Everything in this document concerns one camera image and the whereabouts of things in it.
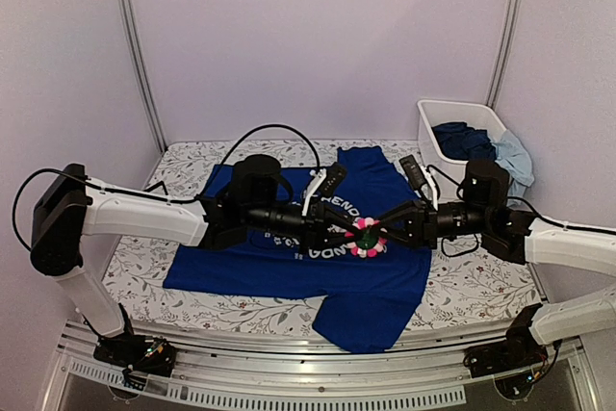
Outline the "light blue cloth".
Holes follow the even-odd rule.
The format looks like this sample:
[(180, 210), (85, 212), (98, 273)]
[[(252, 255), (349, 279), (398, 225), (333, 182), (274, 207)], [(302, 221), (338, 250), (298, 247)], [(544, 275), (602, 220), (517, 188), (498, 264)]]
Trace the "light blue cloth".
[(496, 163), (510, 176), (508, 195), (523, 197), (535, 181), (529, 153), (510, 130), (506, 130), (493, 145)]

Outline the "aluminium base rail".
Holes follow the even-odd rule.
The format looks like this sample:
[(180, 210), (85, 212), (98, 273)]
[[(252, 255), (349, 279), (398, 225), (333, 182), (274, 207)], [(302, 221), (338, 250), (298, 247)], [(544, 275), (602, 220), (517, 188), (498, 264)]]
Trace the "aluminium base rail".
[(178, 353), (170, 377), (124, 385), (118, 367), (93, 357), (95, 338), (68, 321), (52, 357), (41, 410), (602, 410), (578, 339), (563, 342), (555, 366), (529, 390), (530, 368), (472, 377), (465, 352), (500, 341), (505, 323), (409, 331), (380, 354), (345, 353), (316, 338), (245, 334), (139, 321)]

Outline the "dark navy clothing in bin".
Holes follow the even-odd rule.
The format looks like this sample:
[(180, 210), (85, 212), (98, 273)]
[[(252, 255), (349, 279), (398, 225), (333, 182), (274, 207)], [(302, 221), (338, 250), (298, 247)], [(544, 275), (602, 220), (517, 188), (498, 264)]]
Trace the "dark navy clothing in bin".
[(447, 158), (456, 161), (497, 158), (496, 147), (485, 129), (476, 129), (466, 122), (447, 122), (433, 126), (432, 132)]

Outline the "floral table cloth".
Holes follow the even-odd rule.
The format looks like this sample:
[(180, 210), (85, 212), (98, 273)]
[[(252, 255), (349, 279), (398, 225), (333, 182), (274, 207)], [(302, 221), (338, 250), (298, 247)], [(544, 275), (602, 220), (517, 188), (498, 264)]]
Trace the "floral table cloth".
[[(265, 153), (285, 167), (313, 164), (313, 152), (300, 140), (245, 141), (232, 151), (229, 141), (178, 142), (163, 155), (151, 180), (165, 182), (173, 194), (205, 185), (214, 165), (234, 163), (246, 155)], [(530, 271), (502, 262), (473, 248), (473, 238), (446, 243), (437, 250), (422, 304), (407, 332), (457, 326), (482, 327), (513, 319), (540, 299)], [(103, 283), (135, 321), (204, 329), (313, 337), (312, 323), (321, 306), (318, 297), (281, 299), (239, 295), (210, 295), (166, 289), (163, 286), (176, 244), (124, 237), (103, 277)]]

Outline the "white plastic bin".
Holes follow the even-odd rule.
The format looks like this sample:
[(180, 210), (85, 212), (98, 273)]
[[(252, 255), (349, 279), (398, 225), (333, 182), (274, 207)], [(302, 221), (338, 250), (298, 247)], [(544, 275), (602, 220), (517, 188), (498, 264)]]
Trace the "white plastic bin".
[[(440, 150), (432, 127), (447, 122), (466, 122), (476, 129), (485, 129), (492, 143), (500, 139), (505, 127), (493, 110), (480, 104), (421, 100), (418, 102), (418, 109), (421, 118), (419, 148), (423, 163), (431, 167), (432, 177), (440, 188), (440, 199), (453, 200), (457, 197), (457, 185), (464, 179), (469, 161), (447, 158)], [(470, 161), (476, 160), (494, 162), (486, 159)]]

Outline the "pink flower brooch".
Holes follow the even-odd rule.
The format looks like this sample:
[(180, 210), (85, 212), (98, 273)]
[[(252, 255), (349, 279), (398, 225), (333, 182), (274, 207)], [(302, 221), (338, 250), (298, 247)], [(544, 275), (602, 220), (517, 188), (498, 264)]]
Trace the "pink flower brooch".
[(379, 221), (374, 218), (359, 218), (354, 222), (354, 226), (361, 232), (361, 237), (346, 245), (353, 256), (367, 259), (385, 252), (387, 240), (379, 235), (378, 224)]

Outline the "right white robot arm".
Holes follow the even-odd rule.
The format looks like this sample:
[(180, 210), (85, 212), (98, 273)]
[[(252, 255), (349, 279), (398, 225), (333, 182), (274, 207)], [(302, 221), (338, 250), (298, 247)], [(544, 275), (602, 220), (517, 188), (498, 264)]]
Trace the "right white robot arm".
[[(369, 232), (409, 248), (431, 249), (440, 239), (478, 235), (481, 247), (504, 262), (615, 274), (614, 230), (557, 222), (531, 206), (512, 209), (508, 182), (508, 172), (495, 162), (470, 160), (458, 189), (460, 200), (436, 205), (407, 201), (378, 217)], [(473, 377), (481, 377), (543, 362), (528, 379), (534, 384), (555, 364), (550, 349), (614, 325), (614, 287), (563, 302), (535, 303), (517, 315), (503, 340), (466, 349), (463, 364)]]

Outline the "blue printed t-shirt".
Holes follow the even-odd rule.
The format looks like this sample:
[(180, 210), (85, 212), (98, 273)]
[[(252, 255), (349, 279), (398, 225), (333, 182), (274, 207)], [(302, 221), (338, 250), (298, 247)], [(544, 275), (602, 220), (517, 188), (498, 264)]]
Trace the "blue printed t-shirt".
[[(347, 175), (323, 203), (360, 226), (416, 198), (380, 146), (339, 147), (337, 161)], [(431, 250), (388, 241), (366, 254), (345, 244), (298, 256), (292, 242), (251, 231), (246, 243), (224, 251), (180, 245), (163, 287), (285, 299), (324, 296), (312, 323), (323, 338), (355, 354), (391, 348), (422, 302)]]

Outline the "aluminium frame post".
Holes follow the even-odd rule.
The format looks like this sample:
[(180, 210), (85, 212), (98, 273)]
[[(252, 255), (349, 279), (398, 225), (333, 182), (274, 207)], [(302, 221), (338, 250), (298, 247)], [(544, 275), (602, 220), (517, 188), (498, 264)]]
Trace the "aluminium frame post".
[(500, 43), (485, 100), (486, 106), (493, 111), (496, 110), (499, 102), (501, 89), (507, 70), (507, 65), (514, 43), (516, 26), (521, 10), (522, 1), (523, 0), (507, 0), (506, 2), (505, 16), (500, 35)]
[(117, 0), (117, 3), (145, 119), (158, 151), (163, 154), (167, 140), (148, 78), (133, 1)]

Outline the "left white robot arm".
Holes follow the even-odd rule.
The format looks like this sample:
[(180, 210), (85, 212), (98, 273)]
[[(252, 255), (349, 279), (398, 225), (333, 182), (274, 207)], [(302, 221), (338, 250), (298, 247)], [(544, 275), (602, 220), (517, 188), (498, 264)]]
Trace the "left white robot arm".
[(280, 163), (251, 155), (232, 167), (216, 195), (181, 198), (122, 190), (88, 178), (71, 164), (56, 178), (33, 211), (30, 262), (65, 291), (97, 338), (94, 358), (122, 369), (125, 381), (145, 374), (171, 376), (176, 348), (163, 337), (134, 332), (124, 307), (84, 267), (81, 239), (88, 235), (152, 238), (207, 250), (224, 250), (247, 240), (251, 230), (298, 242), (299, 250), (336, 247), (360, 237), (353, 220), (323, 204), (344, 179), (340, 164), (318, 170), (301, 204), (280, 200), (292, 187)]

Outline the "right aluminium frame post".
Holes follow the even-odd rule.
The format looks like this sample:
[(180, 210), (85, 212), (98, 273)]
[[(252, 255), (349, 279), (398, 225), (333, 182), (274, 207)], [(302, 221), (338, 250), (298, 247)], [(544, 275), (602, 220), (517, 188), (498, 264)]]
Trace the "right aluminium frame post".
[(521, 10), (522, 1), (523, 0), (507, 0), (506, 2), (505, 16), (500, 35), (500, 43), (485, 100), (486, 106), (493, 111), (496, 110), (499, 102), (501, 89), (507, 70), (507, 65), (514, 43), (516, 26)]

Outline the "left aluminium frame post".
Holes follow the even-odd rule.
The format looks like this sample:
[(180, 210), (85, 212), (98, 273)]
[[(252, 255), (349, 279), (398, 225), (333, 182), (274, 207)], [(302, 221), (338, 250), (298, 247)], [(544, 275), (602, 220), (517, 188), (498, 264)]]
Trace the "left aluminium frame post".
[(117, 0), (117, 3), (145, 119), (158, 151), (163, 154), (167, 140), (148, 78), (133, 1)]

